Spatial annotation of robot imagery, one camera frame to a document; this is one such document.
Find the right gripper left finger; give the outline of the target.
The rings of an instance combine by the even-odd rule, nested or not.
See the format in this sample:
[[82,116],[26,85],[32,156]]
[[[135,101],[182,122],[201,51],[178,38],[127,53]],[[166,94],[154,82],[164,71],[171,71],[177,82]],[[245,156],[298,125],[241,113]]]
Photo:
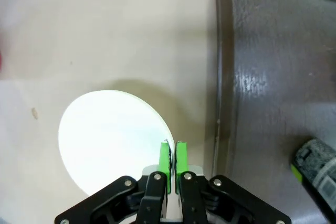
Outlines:
[[55,217],[55,223],[160,223],[171,190],[171,149],[161,143],[159,163],[144,169],[139,180],[122,176]]

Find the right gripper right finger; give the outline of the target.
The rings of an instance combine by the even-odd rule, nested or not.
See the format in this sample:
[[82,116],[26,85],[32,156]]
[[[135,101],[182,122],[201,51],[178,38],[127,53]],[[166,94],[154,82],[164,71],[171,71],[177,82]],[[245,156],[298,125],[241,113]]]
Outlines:
[[197,174],[188,164],[184,142],[175,147],[175,177],[184,223],[291,223],[286,214],[229,178]]

